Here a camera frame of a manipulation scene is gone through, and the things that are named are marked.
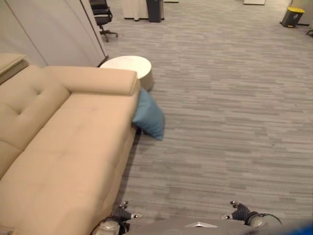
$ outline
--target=striped carpet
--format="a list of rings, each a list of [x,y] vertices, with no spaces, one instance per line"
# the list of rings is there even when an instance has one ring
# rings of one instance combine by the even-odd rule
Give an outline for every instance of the striped carpet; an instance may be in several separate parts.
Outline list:
[[[283,28],[289,0],[166,3],[165,21],[123,19],[108,1],[110,58],[153,64],[152,96],[166,116],[164,141],[141,135],[117,203],[160,219],[219,218],[230,200],[283,220],[313,211],[313,40]]]

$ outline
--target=white table top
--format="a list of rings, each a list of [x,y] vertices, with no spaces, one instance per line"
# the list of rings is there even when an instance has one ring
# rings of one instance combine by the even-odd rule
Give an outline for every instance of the white table top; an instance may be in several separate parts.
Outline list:
[[[141,56],[126,55],[108,60],[100,68],[136,71],[138,79],[141,79],[151,71],[152,65]]]

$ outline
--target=beige sofa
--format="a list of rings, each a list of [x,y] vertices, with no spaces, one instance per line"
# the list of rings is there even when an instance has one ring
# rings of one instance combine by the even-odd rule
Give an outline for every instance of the beige sofa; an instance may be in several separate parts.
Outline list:
[[[0,54],[0,227],[87,235],[112,211],[139,81],[128,70],[21,70],[22,59]]]

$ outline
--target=blue pillow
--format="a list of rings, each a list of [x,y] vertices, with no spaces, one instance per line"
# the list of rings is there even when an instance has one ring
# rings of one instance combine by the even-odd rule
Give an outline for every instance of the blue pillow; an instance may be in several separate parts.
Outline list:
[[[161,141],[164,134],[164,114],[150,94],[141,88],[133,124]]]

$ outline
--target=round side table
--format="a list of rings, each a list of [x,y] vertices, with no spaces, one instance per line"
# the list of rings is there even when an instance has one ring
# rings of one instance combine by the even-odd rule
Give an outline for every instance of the round side table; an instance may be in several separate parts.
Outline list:
[[[148,91],[153,86],[152,65],[149,60],[141,56],[116,57],[105,62],[100,68],[136,71],[142,88]]]

